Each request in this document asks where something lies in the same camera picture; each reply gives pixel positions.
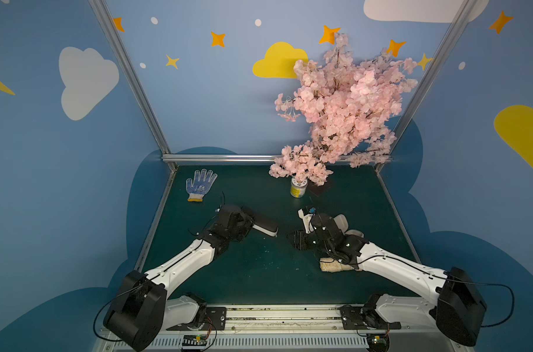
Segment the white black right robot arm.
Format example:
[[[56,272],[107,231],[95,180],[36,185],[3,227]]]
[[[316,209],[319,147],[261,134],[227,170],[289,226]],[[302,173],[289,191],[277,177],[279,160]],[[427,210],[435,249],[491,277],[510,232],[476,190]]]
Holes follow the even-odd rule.
[[[367,328],[389,329],[399,323],[431,326],[454,343],[473,347],[480,330],[488,327],[483,322],[487,304],[479,291],[481,284],[461,268],[432,268],[382,249],[349,228],[343,214],[331,217],[302,208],[298,216],[304,228],[294,233],[293,245],[301,251],[322,251],[323,272],[369,272],[414,293],[413,297],[373,294],[359,312]]]

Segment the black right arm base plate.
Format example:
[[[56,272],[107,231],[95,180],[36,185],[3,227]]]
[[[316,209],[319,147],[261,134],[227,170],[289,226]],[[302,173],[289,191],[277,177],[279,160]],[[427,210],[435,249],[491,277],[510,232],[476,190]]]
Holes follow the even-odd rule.
[[[399,322],[388,323],[375,309],[361,306],[344,305],[339,309],[344,330],[400,330]]]

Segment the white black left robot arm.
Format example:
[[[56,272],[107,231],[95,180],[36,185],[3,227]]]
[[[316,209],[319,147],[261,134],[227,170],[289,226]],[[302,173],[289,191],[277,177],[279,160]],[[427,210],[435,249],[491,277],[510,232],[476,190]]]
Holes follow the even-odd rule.
[[[171,299],[173,292],[197,271],[223,254],[232,241],[242,241],[256,223],[248,207],[224,205],[213,223],[174,258],[144,273],[131,271],[117,295],[102,308],[104,328],[135,351],[143,351],[166,329],[205,324],[207,303],[196,295]]]

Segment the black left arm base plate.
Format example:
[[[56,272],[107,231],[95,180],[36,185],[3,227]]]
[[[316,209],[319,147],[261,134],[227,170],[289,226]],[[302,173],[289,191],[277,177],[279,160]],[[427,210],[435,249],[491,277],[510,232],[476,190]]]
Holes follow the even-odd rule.
[[[227,318],[226,307],[207,307],[206,311],[202,309],[196,314],[193,321],[188,324],[178,324],[166,328],[167,331],[204,331],[210,327],[213,331],[223,331]]]

